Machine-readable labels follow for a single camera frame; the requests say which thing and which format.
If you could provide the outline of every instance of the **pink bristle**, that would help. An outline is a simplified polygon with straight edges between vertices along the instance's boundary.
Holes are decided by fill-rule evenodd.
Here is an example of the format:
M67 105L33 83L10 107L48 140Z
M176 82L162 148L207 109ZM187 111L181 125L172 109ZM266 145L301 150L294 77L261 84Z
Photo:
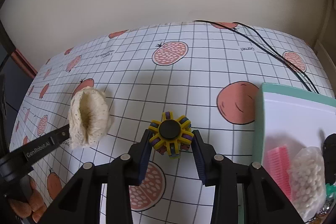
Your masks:
M286 197L292 199L292 191L289 185L289 175L287 173L290 168L288 150L286 146L276 147L267 152L269 174L277 183Z

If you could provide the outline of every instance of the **yellow spinner wheel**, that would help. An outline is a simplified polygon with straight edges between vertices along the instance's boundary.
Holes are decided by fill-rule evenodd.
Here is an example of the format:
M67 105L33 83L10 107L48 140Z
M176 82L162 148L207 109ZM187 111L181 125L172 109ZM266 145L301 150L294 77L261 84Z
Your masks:
M154 149L163 155L168 153L172 159L179 158L181 150L189 150L193 140L191 121L184 115L178 119L173 118L173 112L162 113L162 122L153 120L148 127L153 132L149 142Z

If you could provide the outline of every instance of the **pomegranate slice print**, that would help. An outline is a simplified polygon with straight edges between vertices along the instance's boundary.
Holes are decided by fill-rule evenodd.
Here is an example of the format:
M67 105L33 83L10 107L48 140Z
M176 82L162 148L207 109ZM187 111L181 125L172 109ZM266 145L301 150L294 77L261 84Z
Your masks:
M76 66L79 61L81 61L81 58L82 56L79 55L79 56L76 56L68 65L67 65L67 68L65 69L65 71L71 71L71 69Z
M258 87L239 81L227 85L217 96L220 114L230 123L247 124L254 121L254 99Z
M23 120L23 121L24 121L24 123L26 123L26 121L27 121L27 118L28 118L29 112L30 112L30 108L28 108L28 109L27 109L27 112L26 112L26 115L25 115L25 119Z
M27 144L28 142L29 142L28 137L25 136L24 139L23 139L22 145L25 145L25 144Z
M226 27L231 28L231 29L236 29L236 27L238 26L238 24L236 24L236 23L229 23L229 22L216 22L216 23L218 23L220 25L223 25L223 26L226 26ZM211 23L211 25L218 28L218 29L226 29L222 26L219 26L219 25L216 25L216 24L213 24L213 23Z
M70 49L67 49L66 51L65 51L65 53L64 53L64 55L67 55L67 54L69 54L70 52L71 52L71 50L73 49L73 47L72 48L70 48Z
M129 187L131 209L144 211L157 204L166 189L166 178L162 169L153 162L148 163L146 177L140 186Z
M44 94L47 92L48 87L49 87L49 83L46 84L46 85L43 87L43 89L42 89L41 92L40 92L40 96L39 96L40 99L43 98Z
M300 70L305 72L307 70L305 62L302 60L302 58L296 53L296 52L284 52L282 55L286 60L290 61L292 64L297 66Z
M127 32L128 30L120 31L120 32L113 32L109 34L109 39L112 39L113 37L118 37L119 35Z
M86 79L86 80L82 79L80 81L78 87L76 87L76 89L74 90L74 92L72 94L72 97L74 97L77 92L79 92L83 88L86 88L87 86L93 88L94 84L95 84L95 82L94 82L94 80L92 78L89 78L89 79Z
M37 125L37 135L42 135L45 131L45 128L47 127L48 124L48 116L44 115L40 121L39 124Z
M47 189L49 196L52 200L54 200L59 192L62 190L61 180L59 179L58 175L56 173L52 172L52 169L49 169L50 174L47 178Z
M49 73L51 72L51 68L47 70L47 72L45 73L43 80L49 75Z
M169 66L183 58L188 52L188 45L180 41L158 44L159 47L152 55L152 60L159 66Z
M29 90L28 96L33 92L34 86L32 86Z

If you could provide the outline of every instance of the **clear plastic bag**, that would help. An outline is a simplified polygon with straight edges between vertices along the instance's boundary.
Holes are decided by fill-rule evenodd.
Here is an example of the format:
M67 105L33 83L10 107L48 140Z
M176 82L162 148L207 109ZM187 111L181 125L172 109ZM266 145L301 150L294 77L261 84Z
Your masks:
M288 170L292 203L304 222L314 217L326 200L324 160L318 147L303 148Z

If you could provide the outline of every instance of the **wire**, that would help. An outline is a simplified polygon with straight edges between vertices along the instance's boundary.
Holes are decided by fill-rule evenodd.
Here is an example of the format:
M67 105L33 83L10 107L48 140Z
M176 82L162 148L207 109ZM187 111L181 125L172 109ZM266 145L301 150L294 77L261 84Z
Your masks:
M302 80L302 78L298 75L298 73L297 73L297 72L296 72L296 71L295 71L295 70L294 70L294 69L293 69L293 68L292 68L286 61L283 60L283 57L280 58L280 57L276 56L275 54L271 53L271 52L268 51L267 49L265 49L265 48L263 48L262 46L260 46L257 42L253 41L253 40L252 40L251 38L249 38L248 36L242 34L241 32L238 32L238 31L234 30L233 28L231 29L231 28L229 28L229 27L226 27L226 26L224 26L224 25L222 25L222 24L219 24L219 23L216 23L216 22L213 22L213 21L207 21L207 20L194 20L194 21L195 21L195 22L204 22L204 23L215 24L215 25L217 25L217 26L223 27L223 28L225 28L225 29L229 29L229 30L231 30L232 32L237 33L237 34L243 36L244 38L246 38L247 40L249 40L250 42L252 42L253 44L255 44L258 48L260 48L261 50L263 50L263 51L266 52L267 54L273 56L276 60L280 61L280 62L283 63L285 66L287 66L287 67L291 70L291 72L293 72L293 73L295 74L295 76L300 80L300 82L305 86L305 88L306 88L308 91L311 92L311 89L309 88L309 86L307 85L307 83L306 83L304 80Z
M291 65L291 66L293 66L295 69L297 69L300 73L302 73L306 78L307 78L307 80L311 83L311 85L314 87L314 89L315 89L315 91L316 91L316 93L318 93L319 94L319 91L317 90L317 88L316 88L316 86L314 85L314 83L311 81L311 79L308 77L308 75L304 72L304 71L302 71L300 68L298 68L295 64L293 64L292 62L290 62L289 60L287 60L286 58L284 58L283 56L281 56L275 49L273 49L272 47L271 47L271 45L269 45L267 42L266 42L266 40L257 32L257 30L256 29L254 29L254 28L252 28L252 27L250 27L250 26L248 26L248 25L245 25L245 24L243 24L243 23L240 23L240 22L233 22L233 23L236 23L236 24L239 24L239 25L242 25L242 26L244 26L244 27L246 27L246 28L249 28L249 29L251 29L252 31L254 31L259 37L260 37L260 39L273 51L273 52L275 52L275 54L276 55L278 55L280 58L282 58L285 62L287 62L289 65Z

